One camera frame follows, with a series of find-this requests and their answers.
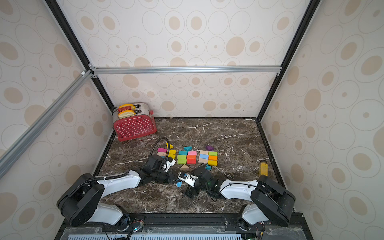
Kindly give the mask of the natural wood triangular block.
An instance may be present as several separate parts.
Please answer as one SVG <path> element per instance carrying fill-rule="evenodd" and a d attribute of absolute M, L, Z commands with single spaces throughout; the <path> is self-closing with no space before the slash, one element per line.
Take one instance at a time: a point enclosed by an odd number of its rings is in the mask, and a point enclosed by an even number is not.
<path fill-rule="evenodd" d="M 189 171 L 190 168 L 189 168 L 187 165 L 182 165 L 182 166 L 180 167 L 180 170 L 181 170 L 181 171 Z"/>

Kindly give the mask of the orange rectangular block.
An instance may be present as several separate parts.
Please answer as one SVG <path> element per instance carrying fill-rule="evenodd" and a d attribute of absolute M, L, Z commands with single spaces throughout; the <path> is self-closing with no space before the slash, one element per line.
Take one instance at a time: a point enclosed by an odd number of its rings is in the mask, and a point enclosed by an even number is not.
<path fill-rule="evenodd" d="M 218 156 L 209 155 L 209 161 L 217 161 Z"/>

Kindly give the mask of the magenta rectangular block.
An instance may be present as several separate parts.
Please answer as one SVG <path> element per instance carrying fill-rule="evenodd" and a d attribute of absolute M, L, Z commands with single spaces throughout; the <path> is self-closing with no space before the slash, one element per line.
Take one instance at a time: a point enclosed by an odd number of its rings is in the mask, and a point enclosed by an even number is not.
<path fill-rule="evenodd" d="M 158 152 L 166 153 L 168 150 L 164 148 L 158 148 Z"/>

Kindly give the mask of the light blue rectangular block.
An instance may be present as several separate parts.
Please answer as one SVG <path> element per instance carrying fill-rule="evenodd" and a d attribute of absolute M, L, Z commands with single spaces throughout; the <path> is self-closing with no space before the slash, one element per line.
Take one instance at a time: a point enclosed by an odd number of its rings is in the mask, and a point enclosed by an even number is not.
<path fill-rule="evenodd" d="M 205 160 L 208 160 L 208 159 L 209 159 L 209 156 L 208 156 L 208 155 L 200 154 L 199 159 L 205 159 Z"/>

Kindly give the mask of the red rectangular block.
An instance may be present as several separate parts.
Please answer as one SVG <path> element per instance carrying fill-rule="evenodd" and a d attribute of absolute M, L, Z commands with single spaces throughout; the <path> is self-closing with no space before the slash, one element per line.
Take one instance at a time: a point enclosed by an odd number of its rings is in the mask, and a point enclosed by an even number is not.
<path fill-rule="evenodd" d="M 187 159 L 187 165 L 194 165 L 196 163 L 197 163 L 196 159 Z"/>

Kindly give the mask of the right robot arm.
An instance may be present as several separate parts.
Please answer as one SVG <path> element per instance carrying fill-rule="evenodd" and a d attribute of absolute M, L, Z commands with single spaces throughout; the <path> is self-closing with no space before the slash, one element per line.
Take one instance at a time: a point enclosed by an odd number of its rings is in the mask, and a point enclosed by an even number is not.
<path fill-rule="evenodd" d="M 191 174 L 184 171 L 179 180 L 188 184 L 189 198 L 205 191 L 213 200 L 240 199 L 250 201 L 240 212 L 240 222 L 254 225 L 270 221 L 281 227 L 288 227 L 294 211 L 296 197 L 269 177 L 262 175 L 257 180 L 239 182 L 214 178 L 205 166 L 197 167 Z"/>

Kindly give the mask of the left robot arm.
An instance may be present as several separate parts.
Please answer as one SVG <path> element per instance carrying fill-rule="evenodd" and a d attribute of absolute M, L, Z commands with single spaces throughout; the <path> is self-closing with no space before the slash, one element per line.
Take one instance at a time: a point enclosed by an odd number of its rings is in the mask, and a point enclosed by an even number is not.
<path fill-rule="evenodd" d="M 57 207 L 72 227 L 85 223 L 104 223 L 114 226 L 118 231 L 125 231 L 131 221 L 129 214 L 121 206 L 101 203 L 102 198 L 151 182 L 172 185 L 180 181 L 176 175 L 163 170 L 130 170 L 106 177 L 83 174 L 59 198 Z"/>

